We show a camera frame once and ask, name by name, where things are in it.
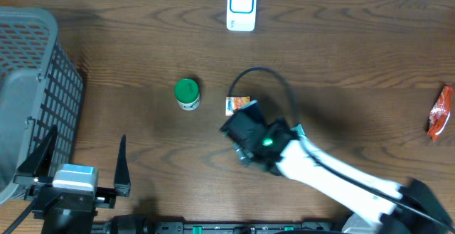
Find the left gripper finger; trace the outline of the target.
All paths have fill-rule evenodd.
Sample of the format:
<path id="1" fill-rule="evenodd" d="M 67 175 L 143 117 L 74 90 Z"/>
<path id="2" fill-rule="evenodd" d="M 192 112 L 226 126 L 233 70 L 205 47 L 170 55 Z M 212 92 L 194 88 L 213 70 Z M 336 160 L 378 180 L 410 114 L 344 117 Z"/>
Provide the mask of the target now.
<path id="1" fill-rule="evenodd" d="M 54 124 L 39 146 L 17 168 L 17 176 L 47 176 L 52 164 L 53 151 L 58 138 L 58 127 Z"/>
<path id="2" fill-rule="evenodd" d="M 114 175 L 114 189 L 117 196 L 129 197 L 131 191 L 131 179 L 126 158 L 126 136 L 123 135 L 119 145 L 117 165 Z"/>

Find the small orange sachet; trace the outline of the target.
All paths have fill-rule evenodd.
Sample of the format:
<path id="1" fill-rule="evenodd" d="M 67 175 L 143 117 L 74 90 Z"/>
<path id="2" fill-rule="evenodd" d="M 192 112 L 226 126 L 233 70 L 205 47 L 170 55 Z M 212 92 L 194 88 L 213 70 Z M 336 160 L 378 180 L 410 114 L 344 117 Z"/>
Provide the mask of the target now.
<path id="1" fill-rule="evenodd" d="M 251 102 L 250 96 L 232 96 L 225 99 L 225 115 L 232 116 L 234 112 Z"/>

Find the green lid jar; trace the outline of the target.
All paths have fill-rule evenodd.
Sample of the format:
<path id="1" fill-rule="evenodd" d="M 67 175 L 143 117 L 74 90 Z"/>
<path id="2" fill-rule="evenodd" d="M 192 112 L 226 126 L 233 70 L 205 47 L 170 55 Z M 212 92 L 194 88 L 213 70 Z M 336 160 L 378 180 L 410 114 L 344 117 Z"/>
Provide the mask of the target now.
<path id="1" fill-rule="evenodd" d="M 200 104 L 200 90 L 195 80 L 184 78 L 174 87 L 174 95 L 181 109 L 195 110 Z"/>

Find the orange snack bar wrapper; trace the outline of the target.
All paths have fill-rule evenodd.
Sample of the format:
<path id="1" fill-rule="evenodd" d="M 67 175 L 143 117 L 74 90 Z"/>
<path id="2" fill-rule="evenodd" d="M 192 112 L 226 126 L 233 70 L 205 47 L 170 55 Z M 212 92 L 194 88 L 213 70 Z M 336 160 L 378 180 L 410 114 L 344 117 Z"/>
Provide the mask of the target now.
<path id="1" fill-rule="evenodd" d="M 449 121 L 453 95 L 453 87 L 445 85 L 429 112 L 429 129 L 427 134 L 431 137 L 433 142 L 438 140 Z"/>

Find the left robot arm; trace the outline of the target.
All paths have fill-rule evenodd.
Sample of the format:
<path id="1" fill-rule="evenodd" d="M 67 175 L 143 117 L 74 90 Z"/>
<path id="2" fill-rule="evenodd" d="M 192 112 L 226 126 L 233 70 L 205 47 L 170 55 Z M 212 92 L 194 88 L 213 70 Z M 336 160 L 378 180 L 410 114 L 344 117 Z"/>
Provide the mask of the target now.
<path id="1" fill-rule="evenodd" d="M 119 144 L 111 188 L 98 186 L 98 170 L 93 166 L 61 164 L 54 176 L 48 176 L 57 139 L 58 127 L 54 124 L 17 168 L 13 182 L 29 187 L 24 198 L 31 202 L 5 233 L 12 233 L 30 213 L 43 220 L 42 233 L 90 233 L 97 208 L 114 208 L 118 196 L 129 196 L 132 183 L 125 136 Z"/>

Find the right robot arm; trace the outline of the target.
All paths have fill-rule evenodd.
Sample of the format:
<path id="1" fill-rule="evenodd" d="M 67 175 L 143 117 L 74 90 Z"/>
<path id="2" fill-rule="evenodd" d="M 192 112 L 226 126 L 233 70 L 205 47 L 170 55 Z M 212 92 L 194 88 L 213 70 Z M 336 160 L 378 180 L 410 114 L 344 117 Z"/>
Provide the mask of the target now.
<path id="1" fill-rule="evenodd" d="M 220 128 L 241 161 L 306 184 L 363 220 L 370 233 L 453 233 L 454 222 L 425 183 L 406 185 L 360 171 L 319 149 L 300 124 L 267 123 L 258 101 L 236 110 Z"/>

